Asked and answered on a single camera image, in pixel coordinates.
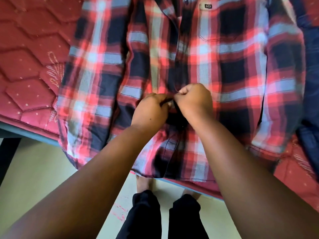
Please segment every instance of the pant leg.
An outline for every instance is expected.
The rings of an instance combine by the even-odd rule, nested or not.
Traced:
[[[191,195],[175,201],[169,210],[168,239],[208,238],[199,211],[200,205]]]
[[[150,190],[133,195],[130,209],[116,239],[161,239],[162,222],[160,204]]]

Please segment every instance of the person's right arm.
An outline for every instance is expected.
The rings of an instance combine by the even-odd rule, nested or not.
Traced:
[[[242,238],[319,238],[319,213],[260,166],[212,118],[210,92],[190,84],[175,95],[200,137],[229,213]]]

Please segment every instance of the blue denim fabric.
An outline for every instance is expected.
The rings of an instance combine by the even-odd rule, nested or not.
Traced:
[[[290,0],[301,28],[306,48],[304,117],[297,136],[319,178],[319,27],[309,21],[302,0]]]

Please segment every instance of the red plaid shirt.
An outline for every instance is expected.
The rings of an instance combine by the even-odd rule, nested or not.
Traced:
[[[281,0],[88,0],[60,88],[60,144],[80,168],[130,126],[145,93],[202,83],[214,117],[251,152],[275,160],[300,120],[304,63],[302,32]],[[133,170],[213,180],[179,113]]]

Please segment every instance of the hand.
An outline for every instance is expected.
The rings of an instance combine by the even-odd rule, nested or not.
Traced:
[[[202,84],[189,84],[182,88],[175,96],[183,116],[193,124],[203,116],[213,116],[213,101],[209,90]]]
[[[171,95],[155,93],[146,96],[135,109],[131,126],[154,136],[166,122],[168,110],[172,106],[171,102],[165,101],[172,98]]]

